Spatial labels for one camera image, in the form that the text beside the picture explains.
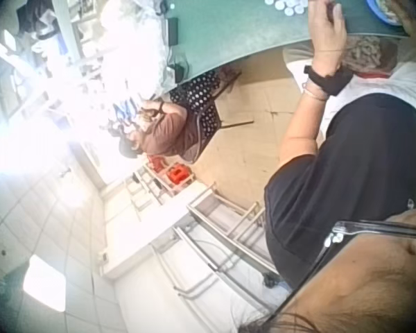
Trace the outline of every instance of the brown shirt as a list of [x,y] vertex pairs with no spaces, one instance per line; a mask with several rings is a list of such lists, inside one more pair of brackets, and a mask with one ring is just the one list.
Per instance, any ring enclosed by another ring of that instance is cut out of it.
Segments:
[[187,120],[180,115],[163,114],[140,139],[140,148],[147,155],[181,155],[198,141],[196,118],[188,112]]

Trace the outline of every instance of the floor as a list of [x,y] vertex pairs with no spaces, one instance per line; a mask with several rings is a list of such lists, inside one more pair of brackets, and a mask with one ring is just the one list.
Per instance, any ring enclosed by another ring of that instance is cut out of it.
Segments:
[[281,49],[241,60],[234,67],[242,76],[233,90],[216,102],[227,122],[254,119],[252,125],[216,133],[191,168],[205,184],[216,183],[229,200],[249,207],[263,203],[263,189],[279,163],[279,144],[299,101]]

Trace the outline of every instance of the green countertop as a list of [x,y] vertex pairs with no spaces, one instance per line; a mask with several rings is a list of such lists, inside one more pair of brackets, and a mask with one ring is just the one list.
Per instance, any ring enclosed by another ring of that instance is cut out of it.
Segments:
[[[366,0],[340,0],[348,33],[403,36],[380,21]],[[228,62],[309,39],[307,14],[287,17],[264,0],[168,0],[167,17],[179,19],[176,62],[188,64],[186,79]]]

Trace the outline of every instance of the black watch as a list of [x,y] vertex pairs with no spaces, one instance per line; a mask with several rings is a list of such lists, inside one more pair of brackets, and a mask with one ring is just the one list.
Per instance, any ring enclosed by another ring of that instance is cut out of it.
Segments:
[[310,80],[322,88],[331,96],[337,96],[353,78],[353,72],[344,66],[340,66],[333,76],[320,76],[311,66],[305,66],[304,73],[308,74]]

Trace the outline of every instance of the eyeglasses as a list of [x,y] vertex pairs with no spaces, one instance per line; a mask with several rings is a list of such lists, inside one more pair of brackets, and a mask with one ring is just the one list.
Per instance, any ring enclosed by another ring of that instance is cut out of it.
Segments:
[[380,221],[339,221],[331,229],[329,236],[324,241],[324,247],[314,261],[311,270],[300,282],[300,285],[294,290],[285,301],[269,316],[266,322],[271,321],[278,313],[297,295],[302,287],[314,277],[323,266],[327,254],[336,247],[336,244],[343,242],[346,236],[357,236],[358,234],[382,234],[385,236],[396,236],[409,239],[416,239],[416,226],[398,223],[398,222],[380,222]]

